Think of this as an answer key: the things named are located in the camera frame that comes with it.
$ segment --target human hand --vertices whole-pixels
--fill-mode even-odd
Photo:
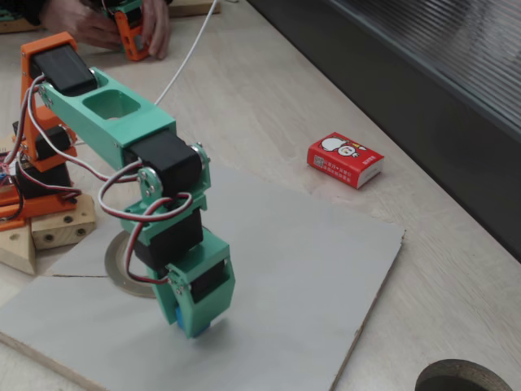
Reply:
[[[148,53],[163,59],[170,42],[169,6],[165,0],[143,0],[143,42],[149,42]]]
[[[39,18],[52,33],[67,31],[78,42],[112,51],[121,49],[116,23],[80,0],[47,0]]]

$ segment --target white cable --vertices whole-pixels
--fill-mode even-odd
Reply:
[[[83,160],[80,160],[80,159],[77,159],[76,157],[74,156],[70,156],[62,151],[60,151],[52,142],[51,140],[49,139],[49,137],[47,136],[47,133],[45,132],[45,130],[40,126],[40,124],[38,124],[35,116],[34,116],[34,113],[33,113],[33,105],[32,105],[32,102],[33,102],[33,94],[34,94],[34,87],[39,83],[41,82],[43,79],[45,78],[45,76],[41,75],[39,77],[37,77],[36,79],[34,79],[33,81],[33,84],[31,85],[30,89],[29,89],[29,93],[28,93],[28,103],[27,103],[27,109],[28,109],[28,113],[29,113],[29,117],[31,118],[31,122],[34,124],[34,126],[36,127],[36,129],[38,130],[38,132],[40,132],[40,134],[42,135],[42,137],[46,140],[46,142],[49,144],[49,146],[60,156],[64,157],[66,160],[68,161],[71,161],[72,163],[76,164],[76,165],[79,165],[81,167],[83,167],[84,169],[88,169],[92,174],[94,174],[96,177],[98,177],[99,179],[101,179],[102,181],[107,181],[109,179],[109,177],[107,175],[103,175],[101,173],[99,173],[96,169],[94,169],[91,165],[85,163]],[[135,178],[137,177],[137,175],[130,175],[128,177],[123,177],[122,180],[124,181],[131,181],[131,180],[134,180]]]
[[[119,171],[117,171],[114,175],[112,175],[110,177],[110,179],[108,181],[106,181],[101,186],[101,188],[99,189],[99,192],[98,192],[98,203],[99,203],[99,206],[101,207],[101,209],[103,209],[106,213],[111,214],[112,216],[115,216],[118,218],[123,218],[126,220],[133,220],[133,221],[139,221],[139,222],[156,222],[159,220],[161,220],[161,221],[168,220],[170,218],[176,217],[177,215],[184,212],[185,210],[187,210],[190,207],[190,205],[192,204],[194,199],[192,197],[192,194],[188,193],[188,192],[181,192],[178,194],[178,196],[186,197],[186,201],[181,206],[179,206],[173,210],[170,210],[168,212],[157,213],[157,214],[153,214],[151,216],[145,216],[145,215],[136,214],[136,213],[122,212],[120,210],[111,208],[110,206],[105,204],[105,201],[103,201],[103,196],[105,195],[107,190],[114,184],[114,182],[119,177],[121,177],[123,174],[127,173],[128,171],[137,169],[141,166],[142,166],[141,160],[137,160],[134,163],[130,163],[129,165],[127,165],[127,166],[123,167],[122,169],[120,169]]]
[[[37,185],[45,188],[45,189],[48,189],[48,190],[57,190],[57,191],[70,191],[72,193],[77,193],[77,192],[80,192],[79,189],[76,189],[74,187],[69,187],[69,186],[56,186],[56,185],[47,185],[46,183],[44,182],[40,182],[38,181],[37,179],[35,179],[35,177],[32,177],[31,175],[28,174],[27,171],[25,171],[24,169],[24,165],[22,163],[22,160],[21,160],[21,153],[19,153],[17,156],[16,156],[16,159],[18,161],[18,169],[22,172],[22,174],[31,182],[34,182],[36,183]]]
[[[158,105],[158,104],[161,103],[161,100],[163,100],[164,96],[169,92],[170,88],[173,86],[173,83],[176,82],[177,78],[179,77],[179,75],[181,74],[182,70],[184,69],[186,63],[188,62],[188,60],[190,59],[190,57],[194,53],[194,49],[197,46],[197,44],[199,43],[199,39],[203,35],[204,29],[206,28],[206,25],[208,24],[208,21],[210,20],[210,17],[212,16],[213,11],[215,10],[217,2],[218,2],[218,0],[213,0],[212,6],[210,7],[210,11],[208,12],[208,15],[206,15],[206,19],[204,20],[203,26],[201,27],[201,30],[199,31],[199,34],[197,34],[197,38],[195,39],[194,44],[192,45],[190,51],[186,55],[186,58],[182,62],[181,67],[179,67],[179,69],[177,70],[176,74],[173,75],[172,80],[170,81],[170,83],[166,86],[164,91],[161,93],[160,97],[155,101],[155,103],[154,103],[155,105]]]
[[[16,140],[15,140],[15,146],[13,149],[9,152],[9,155],[6,156],[4,159],[4,163],[6,165],[9,165],[16,157],[16,153],[20,149],[20,144],[22,142],[22,138],[24,137],[24,122],[25,122],[25,113],[26,113],[26,106],[27,106],[27,97],[28,97],[29,91],[25,91],[24,95],[24,101],[22,102],[21,108],[20,108],[20,119],[18,121],[18,130],[16,131]]]
[[[105,0],[101,0],[101,4],[102,4],[102,6],[103,6],[103,9],[104,9],[107,13],[109,13],[110,15],[114,15],[114,13],[108,9],[107,4],[105,4]]]
[[[145,212],[143,213],[144,216],[150,216],[155,212],[156,209],[165,202],[169,202],[169,198],[159,198],[158,200],[154,201],[147,209],[145,209]],[[139,234],[141,230],[143,229],[144,223],[139,222],[135,225],[135,227],[132,229],[132,233],[130,234],[129,241],[127,242],[127,247],[125,248],[125,274],[129,279],[140,281],[141,283],[167,283],[169,281],[169,277],[166,277],[162,280],[156,280],[154,283],[152,282],[154,279],[149,279],[147,277],[137,276],[130,272],[130,262],[132,260],[132,253],[134,252],[134,247],[136,245],[136,242],[138,241]]]

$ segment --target circular hole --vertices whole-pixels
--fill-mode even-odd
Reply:
[[[494,372],[473,362],[443,360],[429,365],[416,382],[416,391],[512,391]]]

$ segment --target gray cardboard sheet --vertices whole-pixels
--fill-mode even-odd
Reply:
[[[114,391],[328,390],[404,229],[215,165],[203,221],[230,243],[237,283],[200,338],[91,277],[38,278],[0,309],[0,334]],[[105,275],[119,231],[102,224],[53,272]]]

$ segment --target wooden block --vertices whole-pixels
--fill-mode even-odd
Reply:
[[[32,219],[34,245],[38,250],[75,244],[96,227],[92,197],[82,194],[77,208]]]
[[[34,243],[29,224],[0,232],[0,261],[24,273],[36,274]]]
[[[13,148],[12,136],[0,138],[0,153],[9,152]]]
[[[212,0],[173,0],[169,7],[169,14],[171,18],[207,15],[212,3]],[[213,13],[218,14],[220,12],[221,3],[219,2]]]
[[[25,19],[11,20],[0,23],[0,34],[21,33],[22,31],[38,30],[40,28],[40,26],[33,26]]]

